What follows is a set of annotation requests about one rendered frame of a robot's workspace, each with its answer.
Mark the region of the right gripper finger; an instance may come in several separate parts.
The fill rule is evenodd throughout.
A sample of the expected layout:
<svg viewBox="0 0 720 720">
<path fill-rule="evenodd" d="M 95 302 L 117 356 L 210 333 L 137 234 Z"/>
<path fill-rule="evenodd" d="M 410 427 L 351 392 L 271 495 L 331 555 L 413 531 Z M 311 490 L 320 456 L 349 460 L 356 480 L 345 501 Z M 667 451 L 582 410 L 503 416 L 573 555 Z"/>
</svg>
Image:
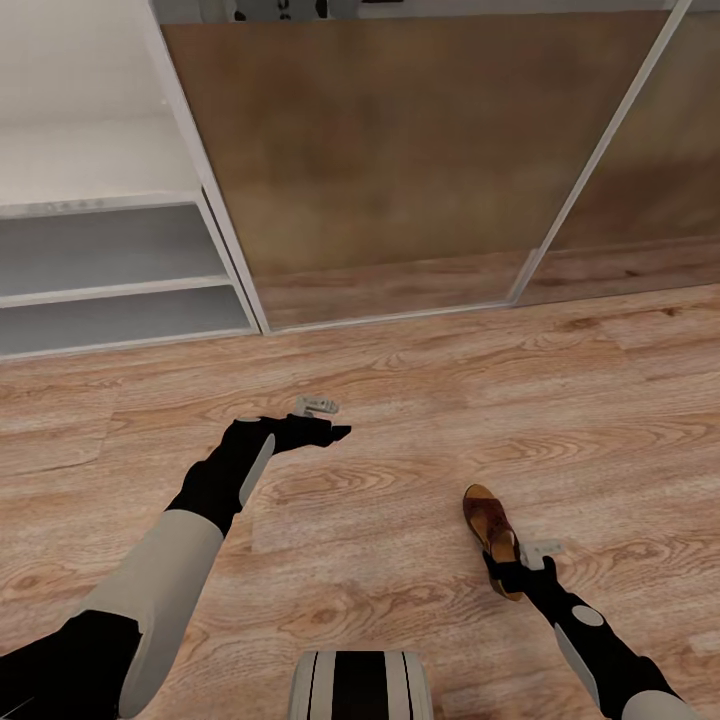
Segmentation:
<svg viewBox="0 0 720 720">
<path fill-rule="evenodd" d="M 483 557 L 485 558 L 485 563 L 487 564 L 487 568 L 489 569 L 489 574 L 494 580 L 501 579 L 500 577 L 500 563 L 497 563 L 486 551 L 483 551 Z"/>
</svg>

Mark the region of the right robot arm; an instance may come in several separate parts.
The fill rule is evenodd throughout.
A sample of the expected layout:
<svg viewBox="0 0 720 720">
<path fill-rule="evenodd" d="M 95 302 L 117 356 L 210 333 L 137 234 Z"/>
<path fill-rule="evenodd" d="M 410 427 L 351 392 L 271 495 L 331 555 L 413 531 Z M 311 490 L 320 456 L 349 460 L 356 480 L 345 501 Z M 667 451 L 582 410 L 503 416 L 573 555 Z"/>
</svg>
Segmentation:
<svg viewBox="0 0 720 720">
<path fill-rule="evenodd" d="M 669 687 L 648 657 L 638 657 L 608 629 L 605 617 L 557 583 L 552 555 L 561 540 L 519 544 L 519 561 L 497 563 L 483 551 L 489 574 L 506 593 L 523 592 L 555 627 L 567 662 L 611 720 L 701 720 Z"/>
</svg>

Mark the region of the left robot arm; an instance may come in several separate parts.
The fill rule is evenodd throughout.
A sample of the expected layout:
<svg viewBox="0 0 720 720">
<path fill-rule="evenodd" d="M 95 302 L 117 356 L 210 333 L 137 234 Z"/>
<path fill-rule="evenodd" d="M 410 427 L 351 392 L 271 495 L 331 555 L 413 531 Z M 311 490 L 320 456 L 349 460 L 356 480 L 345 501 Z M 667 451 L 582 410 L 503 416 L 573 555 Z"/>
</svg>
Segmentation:
<svg viewBox="0 0 720 720">
<path fill-rule="evenodd" d="M 168 677 L 234 514 L 271 456 L 328 447 L 352 431 L 312 411 L 337 414 L 339 406 L 300 394 L 285 420 L 237 417 L 59 632 L 0 657 L 0 720 L 136 718 Z"/>
</svg>

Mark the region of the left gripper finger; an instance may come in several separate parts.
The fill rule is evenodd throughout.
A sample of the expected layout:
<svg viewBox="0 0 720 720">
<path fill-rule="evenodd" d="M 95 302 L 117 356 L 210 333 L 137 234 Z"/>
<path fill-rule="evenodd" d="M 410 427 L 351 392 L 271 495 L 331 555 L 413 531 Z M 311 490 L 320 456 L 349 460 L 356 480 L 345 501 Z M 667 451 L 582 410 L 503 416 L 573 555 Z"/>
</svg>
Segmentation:
<svg viewBox="0 0 720 720">
<path fill-rule="evenodd" d="M 331 426 L 331 444 L 335 441 L 342 440 L 348 432 L 352 431 L 352 426 Z"/>
</svg>

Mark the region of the robot trunk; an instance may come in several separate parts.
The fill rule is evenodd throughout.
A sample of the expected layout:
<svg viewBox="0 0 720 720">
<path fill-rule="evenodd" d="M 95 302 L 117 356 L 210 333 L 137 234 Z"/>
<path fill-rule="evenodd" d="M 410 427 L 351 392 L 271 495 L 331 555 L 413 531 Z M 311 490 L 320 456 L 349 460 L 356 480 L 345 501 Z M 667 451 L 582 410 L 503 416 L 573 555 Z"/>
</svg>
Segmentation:
<svg viewBox="0 0 720 720">
<path fill-rule="evenodd" d="M 305 651 L 286 720 L 434 720 L 417 652 Z"/>
</svg>

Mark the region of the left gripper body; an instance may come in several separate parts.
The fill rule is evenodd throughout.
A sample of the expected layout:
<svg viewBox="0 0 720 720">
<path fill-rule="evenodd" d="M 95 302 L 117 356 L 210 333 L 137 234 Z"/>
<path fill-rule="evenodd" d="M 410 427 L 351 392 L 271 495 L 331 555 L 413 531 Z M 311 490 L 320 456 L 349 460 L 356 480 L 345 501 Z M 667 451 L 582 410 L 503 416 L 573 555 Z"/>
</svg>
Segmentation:
<svg viewBox="0 0 720 720">
<path fill-rule="evenodd" d="M 295 442 L 291 449 L 304 447 L 305 445 L 317 445 L 328 447 L 331 442 L 331 422 L 329 420 L 314 418 L 298 418 L 291 413 L 285 421 L 288 421 L 295 430 Z"/>
</svg>

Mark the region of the sandal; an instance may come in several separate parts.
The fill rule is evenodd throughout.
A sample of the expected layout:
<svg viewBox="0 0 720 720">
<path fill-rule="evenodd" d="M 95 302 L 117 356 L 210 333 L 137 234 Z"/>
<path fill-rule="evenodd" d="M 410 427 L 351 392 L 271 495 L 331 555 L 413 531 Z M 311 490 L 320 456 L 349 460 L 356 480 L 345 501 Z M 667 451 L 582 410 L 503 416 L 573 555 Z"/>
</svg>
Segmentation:
<svg viewBox="0 0 720 720">
<path fill-rule="evenodd" d="M 522 558 L 519 540 L 512 534 L 503 506 L 487 487 L 478 483 L 471 485 L 465 491 L 463 511 L 471 531 L 497 563 L 519 561 Z M 506 593 L 501 579 L 494 580 L 491 576 L 489 579 L 499 595 L 513 601 L 522 599 L 523 592 Z"/>
</svg>

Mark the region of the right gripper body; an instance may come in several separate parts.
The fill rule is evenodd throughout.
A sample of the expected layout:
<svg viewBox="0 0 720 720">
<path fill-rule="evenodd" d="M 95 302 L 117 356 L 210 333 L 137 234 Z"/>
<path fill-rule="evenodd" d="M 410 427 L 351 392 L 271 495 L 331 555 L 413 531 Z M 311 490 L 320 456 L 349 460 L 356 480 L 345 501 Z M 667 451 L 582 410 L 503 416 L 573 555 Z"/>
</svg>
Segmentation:
<svg viewBox="0 0 720 720">
<path fill-rule="evenodd" d="M 545 585 L 557 585 L 555 561 L 551 557 L 543 557 L 545 569 L 531 571 L 521 561 L 500 563 L 500 577 L 502 587 L 506 593 L 523 592 L 537 605 L 537 595 Z"/>
</svg>

